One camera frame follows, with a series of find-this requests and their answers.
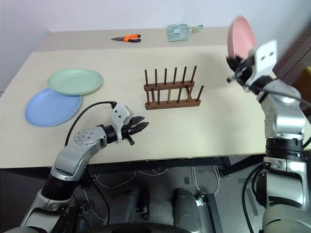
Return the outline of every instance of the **orange pliers handle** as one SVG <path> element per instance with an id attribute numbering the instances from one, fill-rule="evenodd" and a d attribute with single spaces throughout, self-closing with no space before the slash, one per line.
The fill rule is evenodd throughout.
<path id="1" fill-rule="evenodd" d="M 131 34 L 131 35 L 125 35 L 123 40 L 125 42 L 140 42 L 141 39 L 137 39 L 137 38 L 140 38 L 139 34 Z"/>

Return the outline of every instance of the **gray floor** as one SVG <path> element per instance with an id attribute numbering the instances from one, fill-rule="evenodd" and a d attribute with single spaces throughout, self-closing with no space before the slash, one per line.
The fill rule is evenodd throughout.
<path id="1" fill-rule="evenodd" d="M 198 185 L 206 192 L 213 192 L 216 188 L 215 173 L 211 166 L 195 167 Z M 225 233 L 248 232 L 241 205 L 242 183 L 251 168 L 238 172 L 231 177 L 221 178 L 220 191 L 216 201 Z M 104 174 L 100 177 L 102 183 L 114 186 L 129 179 L 132 172 L 119 174 Z M 44 182 L 33 178 L 23 177 L 8 172 L 1 172 L 1 232 L 16 227 L 21 222 L 27 209 L 32 203 L 37 191 L 42 188 Z M 137 172 L 135 178 L 129 183 L 116 188 L 106 189 L 101 187 L 109 203 L 123 191 L 131 187 L 148 188 L 151 198 L 151 216 L 149 222 L 173 224 L 171 197 L 175 188 L 185 187 L 194 194 L 197 193 L 191 178 L 191 167 L 176 167 L 168 169 L 160 176 L 146 176 Z M 95 211 L 104 217 L 104 203 L 91 188 L 86 191 L 91 203 L 96 206 Z M 80 188 L 75 190 L 79 204 L 86 203 L 84 193 Z M 246 195 L 246 204 L 255 232 L 261 227 L 261 218 L 264 208 L 255 203 L 253 198 Z M 205 232 L 210 232 L 206 207 L 200 207 Z M 90 212 L 86 219 L 91 225 L 96 226 L 101 222 Z"/>

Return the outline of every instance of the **plate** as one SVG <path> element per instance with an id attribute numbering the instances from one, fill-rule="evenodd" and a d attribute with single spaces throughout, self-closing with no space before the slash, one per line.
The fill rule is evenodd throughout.
<path id="1" fill-rule="evenodd" d="M 230 26 L 228 33 L 228 55 L 235 58 L 235 55 L 241 58 L 248 57 L 248 51 L 256 46 L 256 39 L 247 20 L 239 16 Z"/>
<path id="2" fill-rule="evenodd" d="M 48 79 L 48 87 L 64 95 L 77 96 L 91 93 L 103 83 L 100 73 L 91 69 L 61 70 Z"/>
<path id="3" fill-rule="evenodd" d="M 81 96 L 65 96 L 46 88 L 28 102 L 25 117 L 37 127 L 60 125 L 77 113 L 81 101 Z"/>

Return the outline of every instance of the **pliers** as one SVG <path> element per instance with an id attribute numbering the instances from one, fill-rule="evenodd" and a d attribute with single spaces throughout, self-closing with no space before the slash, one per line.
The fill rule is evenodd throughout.
<path id="1" fill-rule="evenodd" d="M 137 39 L 137 38 L 140 38 L 139 34 L 125 35 L 123 37 L 112 38 L 112 40 L 118 40 L 118 41 L 124 41 L 124 42 L 132 42 L 132 43 L 140 42 L 141 39 Z"/>

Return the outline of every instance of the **blue plate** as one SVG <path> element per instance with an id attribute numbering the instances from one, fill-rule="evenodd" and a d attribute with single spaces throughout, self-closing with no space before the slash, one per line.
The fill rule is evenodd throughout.
<path id="1" fill-rule="evenodd" d="M 81 96 L 65 96 L 46 88 L 28 102 L 25 117 L 37 127 L 60 125 L 77 113 L 81 101 Z"/>

